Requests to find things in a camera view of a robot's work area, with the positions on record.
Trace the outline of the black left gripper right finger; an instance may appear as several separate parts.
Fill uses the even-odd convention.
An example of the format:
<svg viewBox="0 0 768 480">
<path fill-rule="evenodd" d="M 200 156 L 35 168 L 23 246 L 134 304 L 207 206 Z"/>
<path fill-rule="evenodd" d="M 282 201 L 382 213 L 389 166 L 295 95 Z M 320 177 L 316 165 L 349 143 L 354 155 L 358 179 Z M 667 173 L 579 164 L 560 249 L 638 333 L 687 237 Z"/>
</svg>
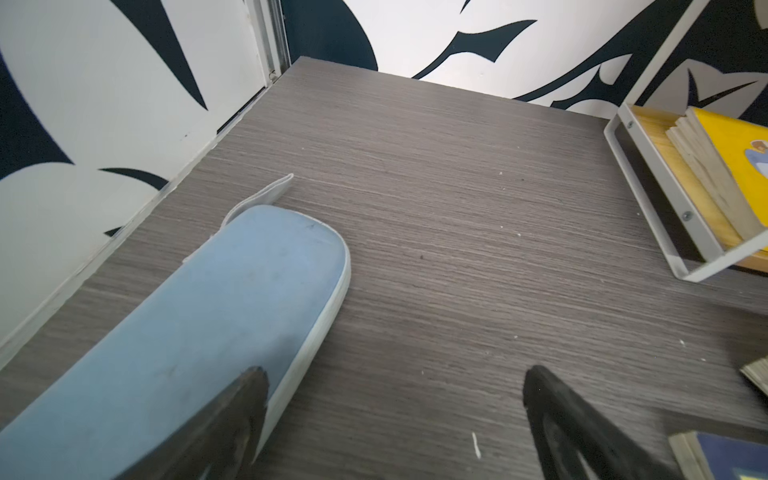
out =
<svg viewBox="0 0 768 480">
<path fill-rule="evenodd" d="M 548 368 L 527 370 L 523 404 L 546 479 L 679 479 Z"/>
</svg>

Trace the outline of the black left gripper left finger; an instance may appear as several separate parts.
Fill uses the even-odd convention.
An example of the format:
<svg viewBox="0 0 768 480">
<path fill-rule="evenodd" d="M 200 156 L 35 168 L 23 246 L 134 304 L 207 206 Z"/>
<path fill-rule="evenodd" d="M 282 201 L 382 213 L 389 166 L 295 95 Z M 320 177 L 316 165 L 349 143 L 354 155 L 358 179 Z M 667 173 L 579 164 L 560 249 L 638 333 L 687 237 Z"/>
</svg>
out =
<svg viewBox="0 0 768 480">
<path fill-rule="evenodd" d="M 121 479 L 253 479 L 267 412 L 269 380 L 260 367 L 242 372 Z"/>
</svg>

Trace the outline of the blue book with yellow label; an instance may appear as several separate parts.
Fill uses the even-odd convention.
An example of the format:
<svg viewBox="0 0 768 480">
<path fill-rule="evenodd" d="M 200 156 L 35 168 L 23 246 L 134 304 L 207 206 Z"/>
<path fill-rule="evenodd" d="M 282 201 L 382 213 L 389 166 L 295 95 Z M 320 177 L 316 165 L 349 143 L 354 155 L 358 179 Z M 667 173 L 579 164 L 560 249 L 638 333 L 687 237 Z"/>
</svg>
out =
<svg viewBox="0 0 768 480">
<path fill-rule="evenodd" d="M 767 480 L 767 446 L 698 431 L 668 439 L 685 479 Z"/>
</svg>

